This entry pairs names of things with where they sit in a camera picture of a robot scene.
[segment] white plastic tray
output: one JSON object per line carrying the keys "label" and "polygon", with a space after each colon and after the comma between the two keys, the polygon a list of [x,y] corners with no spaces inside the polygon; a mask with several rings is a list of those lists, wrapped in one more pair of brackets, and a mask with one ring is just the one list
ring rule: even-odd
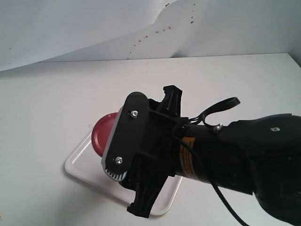
{"label": "white plastic tray", "polygon": [[[67,158],[65,169],[69,174],[128,204],[134,201],[134,191],[123,188],[104,173],[101,157],[95,153],[92,147],[91,132]],[[182,177],[179,176],[169,177],[166,180],[152,207],[150,212],[152,215],[163,215],[170,209],[181,181]]]}

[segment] orange warning label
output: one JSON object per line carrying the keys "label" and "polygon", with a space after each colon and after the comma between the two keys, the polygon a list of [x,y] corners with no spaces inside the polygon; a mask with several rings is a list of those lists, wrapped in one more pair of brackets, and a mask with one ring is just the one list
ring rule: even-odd
{"label": "orange warning label", "polygon": [[[182,139],[188,146],[193,147],[194,137],[183,137]],[[180,162],[183,172],[186,174],[186,177],[198,180],[198,177],[194,171],[192,163],[191,153],[181,145],[180,147]]]}

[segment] red object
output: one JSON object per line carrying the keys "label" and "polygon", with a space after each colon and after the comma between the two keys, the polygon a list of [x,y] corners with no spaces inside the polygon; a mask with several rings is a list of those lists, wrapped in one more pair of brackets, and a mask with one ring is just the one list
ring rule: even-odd
{"label": "red object", "polygon": [[103,156],[103,152],[107,145],[109,135],[113,128],[114,121],[117,117],[117,112],[107,114],[102,117],[93,128],[92,131],[92,147],[99,156]]}

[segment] white surface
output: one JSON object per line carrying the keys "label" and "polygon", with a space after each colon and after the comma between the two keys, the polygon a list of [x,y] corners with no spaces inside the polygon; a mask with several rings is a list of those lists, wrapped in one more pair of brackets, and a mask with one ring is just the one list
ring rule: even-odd
{"label": "white surface", "polygon": [[[132,91],[161,100],[169,84],[183,90],[182,115],[189,117],[239,97],[242,104],[208,123],[301,115],[301,69],[287,54],[39,63],[0,72],[1,226],[238,226],[201,182],[183,179],[167,214],[142,219],[64,173],[64,160],[98,119]],[[254,196],[222,191],[251,226],[286,225]]]}
{"label": "white surface", "polygon": [[2,0],[0,71],[136,32],[175,0]]}
{"label": "white surface", "polygon": [[300,0],[181,0],[144,30],[48,61],[289,52],[301,65],[300,9]]}
{"label": "white surface", "polygon": [[[120,199],[125,202],[126,206],[129,206],[135,199],[135,192],[124,189],[118,182],[113,181],[105,174],[100,164],[101,157],[95,153],[92,147],[91,133],[92,131],[66,159],[65,170],[80,180]],[[181,181],[182,177],[179,176],[168,177],[151,209],[150,213],[152,215],[163,215],[169,211]]]}

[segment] white paper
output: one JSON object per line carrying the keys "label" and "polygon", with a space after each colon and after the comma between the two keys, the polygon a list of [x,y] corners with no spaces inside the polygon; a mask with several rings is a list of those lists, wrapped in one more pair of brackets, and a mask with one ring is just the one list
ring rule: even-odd
{"label": "white paper", "polygon": [[0,71],[136,32],[176,0],[2,0]]}

